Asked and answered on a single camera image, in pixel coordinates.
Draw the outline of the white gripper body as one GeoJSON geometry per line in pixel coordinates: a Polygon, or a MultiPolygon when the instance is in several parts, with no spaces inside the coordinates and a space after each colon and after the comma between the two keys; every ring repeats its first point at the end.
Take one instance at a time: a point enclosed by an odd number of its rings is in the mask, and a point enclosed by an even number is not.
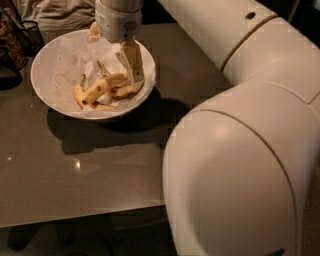
{"type": "Polygon", "coordinates": [[[142,22],[142,2],[96,2],[95,21],[109,42],[133,39],[142,22]]]}

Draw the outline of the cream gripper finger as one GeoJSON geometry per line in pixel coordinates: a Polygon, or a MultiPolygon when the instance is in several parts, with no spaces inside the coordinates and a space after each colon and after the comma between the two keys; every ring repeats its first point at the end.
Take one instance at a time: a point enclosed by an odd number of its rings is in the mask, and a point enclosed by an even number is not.
{"type": "Polygon", "coordinates": [[[88,30],[87,40],[89,43],[97,42],[101,39],[99,27],[96,22],[93,22],[88,30]]]}
{"type": "Polygon", "coordinates": [[[120,43],[116,56],[127,71],[131,83],[143,83],[144,71],[140,46],[134,39],[120,43]]]}

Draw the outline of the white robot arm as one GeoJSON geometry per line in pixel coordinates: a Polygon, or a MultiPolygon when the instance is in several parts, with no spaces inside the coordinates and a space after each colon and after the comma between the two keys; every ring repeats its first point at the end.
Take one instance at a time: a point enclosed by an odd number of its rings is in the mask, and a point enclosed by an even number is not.
{"type": "Polygon", "coordinates": [[[192,109],[165,148],[178,256],[301,256],[320,49],[257,0],[159,2],[231,84],[192,109]]]}

